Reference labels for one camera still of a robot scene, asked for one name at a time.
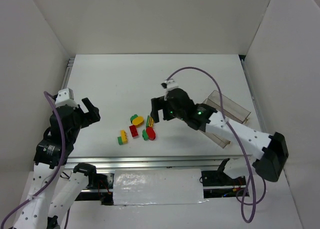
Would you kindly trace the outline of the yellow striped lego plate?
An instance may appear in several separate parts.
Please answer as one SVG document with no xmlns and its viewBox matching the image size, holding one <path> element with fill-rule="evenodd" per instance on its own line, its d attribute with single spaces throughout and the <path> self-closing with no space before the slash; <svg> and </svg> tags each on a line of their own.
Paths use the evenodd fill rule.
<svg viewBox="0 0 320 229">
<path fill-rule="evenodd" d="M 153 127 L 153 126 L 154 126 L 154 119 L 150 116 L 149 127 Z"/>
</svg>

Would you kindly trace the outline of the green lego plate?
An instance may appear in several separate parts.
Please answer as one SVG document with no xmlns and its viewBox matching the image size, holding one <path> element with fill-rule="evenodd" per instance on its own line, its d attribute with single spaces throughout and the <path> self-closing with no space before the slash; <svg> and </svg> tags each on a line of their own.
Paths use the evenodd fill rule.
<svg viewBox="0 0 320 229">
<path fill-rule="evenodd" d="M 150 122 L 150 116 L 148 115 L 147 119 L 146 119 L 146 124 L 145 124 L 146 128 L 148 128 L 150 126 L 149 122 Z"/>
</svg>

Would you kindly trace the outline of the red rounded lego piece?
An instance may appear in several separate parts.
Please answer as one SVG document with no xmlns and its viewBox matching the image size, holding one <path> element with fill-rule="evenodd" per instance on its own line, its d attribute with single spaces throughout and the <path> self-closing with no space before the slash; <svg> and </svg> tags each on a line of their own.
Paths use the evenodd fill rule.
<svg viewBox="0 0 320 229">
<path fill-rule="evenodd" d="M 156 139 L 156 133 L 155 133 L 153 127 L 147 127 L 146 128 L 146 133 L 147 133 L 148 139 L 150 141 L 154 141 Z"/>
</svg>

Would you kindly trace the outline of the red square lego brick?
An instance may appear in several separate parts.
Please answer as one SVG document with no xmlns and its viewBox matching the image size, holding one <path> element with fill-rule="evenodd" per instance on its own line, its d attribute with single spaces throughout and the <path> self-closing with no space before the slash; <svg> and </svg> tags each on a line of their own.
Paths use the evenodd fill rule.
<svg viewBox="0 0 320 229">
<path fill-rule="evenodd" d="M 135 125 L 129 126 L 130 134 L 133 139 L 137 138 L 139 136 L 137 127 Z"/>
</svg>

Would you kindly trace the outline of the small green lego brick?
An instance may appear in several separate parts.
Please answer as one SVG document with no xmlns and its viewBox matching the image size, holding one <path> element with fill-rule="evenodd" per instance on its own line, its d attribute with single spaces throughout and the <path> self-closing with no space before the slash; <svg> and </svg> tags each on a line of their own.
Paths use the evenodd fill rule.
<svg viewBox="0 0 320 229">
<path fill-rule="evenodd" d="M 127 140 L 123 140 L 121 136 L 117 137 L 117 141 L 119 145 L 124 145 L 127 144 L 128 141 Z"/>
</svg>

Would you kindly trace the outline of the yellow long lego brick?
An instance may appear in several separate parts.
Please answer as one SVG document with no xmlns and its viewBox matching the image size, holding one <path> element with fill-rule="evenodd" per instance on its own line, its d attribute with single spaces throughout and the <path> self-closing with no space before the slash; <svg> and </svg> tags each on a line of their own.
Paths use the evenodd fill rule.
<svg viewBox="0 0 320 229">
<path fill-rule="evenodd" d="M 120 131 L 120 136 L 122 137 L 122 140 L 127 140 L 128 141 L 128 137 L 127 137 L 127 133 L 125 130 L 121 130 Z"/>
</svg>

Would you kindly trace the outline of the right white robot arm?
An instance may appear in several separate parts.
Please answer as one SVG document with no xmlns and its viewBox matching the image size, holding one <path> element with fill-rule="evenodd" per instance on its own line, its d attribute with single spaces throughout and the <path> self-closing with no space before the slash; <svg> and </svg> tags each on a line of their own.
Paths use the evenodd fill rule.
<svg viewBox="0 0 320 229">
<path fill-rule="evenodd" d="M 276 182 L 289 156 L 285 138 L 238 123 L 220 110 L 194 103 L 188 94 L 174 88 L 151 100 L 154 124 L 135 118 L 128 127 L 131 111 L 119 102 L 103 109 L 97 125 L 86 129 L 77 143 L 79 157 L 223 157 L 225 173 L 243 176 L 249 169 L 269 182 Z"/>
</svg>

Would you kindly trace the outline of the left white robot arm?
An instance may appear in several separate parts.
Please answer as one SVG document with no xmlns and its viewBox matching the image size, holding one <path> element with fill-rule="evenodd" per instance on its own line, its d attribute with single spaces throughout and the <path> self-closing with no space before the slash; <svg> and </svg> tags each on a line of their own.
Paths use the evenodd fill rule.
<svg viewBox="0 0 320 229">
<path fill-rule="evenodd" d="M 54 195 L 60 175 L 81 129 L 100 121 L 99 109 L 86 98 L 87 112 L 77 106 L 63 105 L 52 111 L 50 126 L 36 147 L 33 178 L 14 229 L 59 229 L 65 214 L 81 190 L 92 186 L 97 178 L 94 165 L 77 164 L 64 188 Z"/>
</svg>

